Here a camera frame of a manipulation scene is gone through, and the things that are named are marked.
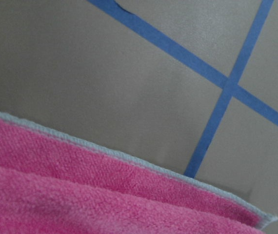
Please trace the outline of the pink towel with grey edge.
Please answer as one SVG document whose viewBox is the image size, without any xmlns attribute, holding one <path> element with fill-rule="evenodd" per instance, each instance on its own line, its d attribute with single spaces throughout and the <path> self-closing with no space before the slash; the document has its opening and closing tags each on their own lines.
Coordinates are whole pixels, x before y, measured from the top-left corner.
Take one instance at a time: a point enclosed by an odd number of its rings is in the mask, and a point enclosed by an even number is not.
<svg viewBox="0 0 278 234">
<path fill-rule="evenodd" d="M 260 234 L 276 220 L 231 193 L 0 112 L 0 234 Z"/>
</svg>

